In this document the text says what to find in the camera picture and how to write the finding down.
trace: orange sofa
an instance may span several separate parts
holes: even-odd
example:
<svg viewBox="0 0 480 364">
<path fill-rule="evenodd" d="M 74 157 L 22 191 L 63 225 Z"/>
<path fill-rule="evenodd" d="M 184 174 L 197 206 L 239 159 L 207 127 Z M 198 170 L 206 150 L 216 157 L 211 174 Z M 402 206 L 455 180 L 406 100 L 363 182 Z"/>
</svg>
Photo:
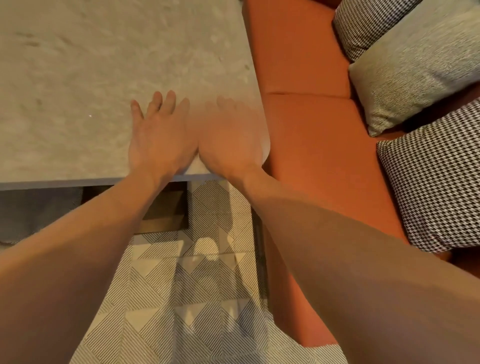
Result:
<svg viewBox="0 0 480 364">
<path fill-rule="evenodd" d="M 244 0 L 267 117 L 269 173 L 331 209 L 407 242 L 375 144 L 352 99 L 349 61 L 332 29 L 340 0 Z M 336 343 L 286 268 L 268 231 L 264 244 L 275 323 L 304 346 Z"/>
</svg>

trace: hand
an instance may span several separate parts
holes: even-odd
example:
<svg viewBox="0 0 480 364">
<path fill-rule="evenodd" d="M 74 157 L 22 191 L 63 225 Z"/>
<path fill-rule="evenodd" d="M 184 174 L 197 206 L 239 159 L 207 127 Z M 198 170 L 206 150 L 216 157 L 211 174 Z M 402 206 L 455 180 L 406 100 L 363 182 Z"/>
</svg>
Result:
<svg viewBox="0 0 480 364">
<path fill-rule="evenodd" d="M 214 173 L 231 183 L 243 178 L 250 167 L 262 165 L 262 132 L 265 123 L 243 102 L 218 97 L 206 104 L 199 139 L 200 159 Z"/>
<path fill-rule="evenodd" d="M 155 92 L 144 117 L 140 105 L 131 103 L 133 133 L 128 152 L 130 171 L 147 168 L 155 181 L 173 175 L 192 162 L 197 140 L 188 123 L 190 102 L 184 98 L 176 107 L 175 92 L 165 101 Z"/>
</svg>

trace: forearm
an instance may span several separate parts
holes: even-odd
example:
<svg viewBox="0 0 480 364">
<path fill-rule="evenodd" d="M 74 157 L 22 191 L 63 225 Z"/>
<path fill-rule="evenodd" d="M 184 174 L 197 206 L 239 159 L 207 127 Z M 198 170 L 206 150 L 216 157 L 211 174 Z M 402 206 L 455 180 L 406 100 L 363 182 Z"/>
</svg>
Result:
<svg viewBox="0 0 480 364">
<path fill-rule="evenodd" d="M 479 354 L 479 280 L 309 203 L 260 169 L 232 182 L 352 363 L 468 363 Z"/>
<path fill-rule="evenodd" d="M 66 363 L 153 198 L 171 176 L 136 170 L 0 255 L 2 362 Z"/>
</svg>

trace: floor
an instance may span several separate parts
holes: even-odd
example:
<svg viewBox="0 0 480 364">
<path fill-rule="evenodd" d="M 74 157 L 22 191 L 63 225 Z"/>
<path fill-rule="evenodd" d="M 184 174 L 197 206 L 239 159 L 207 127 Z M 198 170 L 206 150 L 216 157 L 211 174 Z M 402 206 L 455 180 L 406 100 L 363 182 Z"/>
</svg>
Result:
<svg viewBox="0 0 480 364">
<path fill-rule="evenodd" d="M 227 182 L 189 185 L 189 228 L 135 236 L 72 364 L 346 364 L 267 310 L 252 213 Z"/>
</svg>

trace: table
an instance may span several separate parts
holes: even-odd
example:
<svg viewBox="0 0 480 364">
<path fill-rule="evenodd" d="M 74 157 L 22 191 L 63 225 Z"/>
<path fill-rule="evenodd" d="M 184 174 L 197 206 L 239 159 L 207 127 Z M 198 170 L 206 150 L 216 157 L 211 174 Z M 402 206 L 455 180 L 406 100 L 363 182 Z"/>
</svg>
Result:
<svg viewBox="0 0 480 364">
<path fill-rule="evenodd" d="M 241 2 L 1 1 L 0 190 L 115 183 L 129 101 L 169 89 L 261 108 Z M 197 157 L 174 180 L 211 178 Z"/>
</svg>

